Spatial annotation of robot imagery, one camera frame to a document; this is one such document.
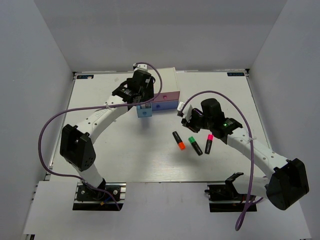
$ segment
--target orange highlighter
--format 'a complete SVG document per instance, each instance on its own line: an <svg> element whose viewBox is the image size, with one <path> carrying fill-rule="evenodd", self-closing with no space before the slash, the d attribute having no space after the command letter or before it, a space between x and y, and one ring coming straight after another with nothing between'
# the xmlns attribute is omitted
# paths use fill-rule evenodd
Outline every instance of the orange highlighter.
<svg viewBox="0 0 320 240"><path fill-rule="evenodd" d="M172 135L173 135L176 143L178 144L179 148L180 148L181 150L185 149L186 146L185 146L184 142L181 140L179 134L178 134L176 131L174 131L174 132L172 133Z"/></svg>

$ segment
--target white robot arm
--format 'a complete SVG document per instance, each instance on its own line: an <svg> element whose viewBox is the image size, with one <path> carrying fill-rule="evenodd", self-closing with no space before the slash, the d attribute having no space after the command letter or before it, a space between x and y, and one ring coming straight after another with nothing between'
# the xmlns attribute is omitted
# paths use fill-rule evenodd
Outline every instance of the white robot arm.
<svg viewBox="0 0 320 240"><path fill-rule="evenodd" d="M154 97L154 78L147 72L147 65L134 66L133 77L112 92L105 108L95 111L91 116L75 126L67 124L62 129L60 154L69 162L85 182L98 189L105 189L105 180L99 174L94 162L96 153L93 144L100 134L117 118L128 112L131 106L111 105L146 102ZM103 197L101 191L92 189L94 199Z"/></svg>
<svg viewBox="0 0 320 240"><path fill-rule="evenodd" d="M210 130L215 138L238 150L251 159L251 144L253 141L254 163L264 172L265 177L253 177L251 195L269 199L278 209L285 210L302 196L309 192L309 185L305 165L299 159L289 160L281 156L258 140L250 139L248 132L233 118L225 117L219 102L209 98L201 102L202 111L197 108L183 108L179 104L178 116L182 118L182 125L198 133L200 129ZM238 195L245 195L250 184L249 176L242 172L234 173L225 181L223 192L227 198L235 199ZM210 199L221 199L221 192L207 189Z"/></svg>

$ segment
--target blue block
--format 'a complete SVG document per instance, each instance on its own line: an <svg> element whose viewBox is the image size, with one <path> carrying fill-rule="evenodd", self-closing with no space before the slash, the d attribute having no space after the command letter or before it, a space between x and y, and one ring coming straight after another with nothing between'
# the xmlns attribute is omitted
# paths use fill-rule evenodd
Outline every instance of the blue block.
<svg viewBox="0 0 320 240"><path fill-rule="evenodd" d="M138 118L145 118L152 116L152 107L150 103L136 106L136 113Z"/></svg>

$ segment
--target green highlighter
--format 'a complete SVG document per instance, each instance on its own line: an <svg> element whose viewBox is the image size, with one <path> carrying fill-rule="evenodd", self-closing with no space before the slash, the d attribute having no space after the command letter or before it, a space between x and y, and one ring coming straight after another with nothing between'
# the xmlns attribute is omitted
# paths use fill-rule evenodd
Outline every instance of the green highlighter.
<svg viewBox="0 0 320 240"><path fill-rule="evenodd" d="M198 143L196 142L195 138L193 136L188 138L189 142L191 143L193 149L195 152L200 156L203 154L202 150L200 149Z"/></svg>

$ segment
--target white tabletop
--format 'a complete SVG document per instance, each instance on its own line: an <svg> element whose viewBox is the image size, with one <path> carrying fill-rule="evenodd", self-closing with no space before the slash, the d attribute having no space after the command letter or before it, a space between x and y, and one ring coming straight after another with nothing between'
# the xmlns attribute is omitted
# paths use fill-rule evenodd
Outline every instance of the white tabletop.
<svg viewBox="0 0 320 240"><path fill-rule="evenodd" d="M239 212L210 212L204 182L131 182L121 211L73 211L75 182L41 181L24 234L34 240L299 240L310 234L296 202L262 201L235 231Z"/></svg>
<svg viewBox="0 0 320 240"><path fill-rule="evenodd" d="M95 74L93 79L75 80L69 108L103 105L111 92L129 73ZM214 90L232 99L242 110L253 131L253 136L267 144L254 100L245 76L227 76L226 72L177 72L180 100L200 91ZM200 102L216 98L226 117L244 122L235 108L224 98L212 93L198 96L191 104L201 108ZM64 124L76 125L93 110L71 112ZM177 131L186 145L181 151L172 132ZM152 117L138 118L135 107L112 123L94 144L95 165L107 182L209 182L224 181L234 172L250 173L250 161L235 149L215 139L210 155L198 156L188 142L194 136L204 152L207 130L193 133L182 127L175 110L154 112ZM58 143L53 157L53 170L77 174L59 154ZM263 173L255 168L254 175ZM76 181L72 178L51 176L51 181Z"/></svg>

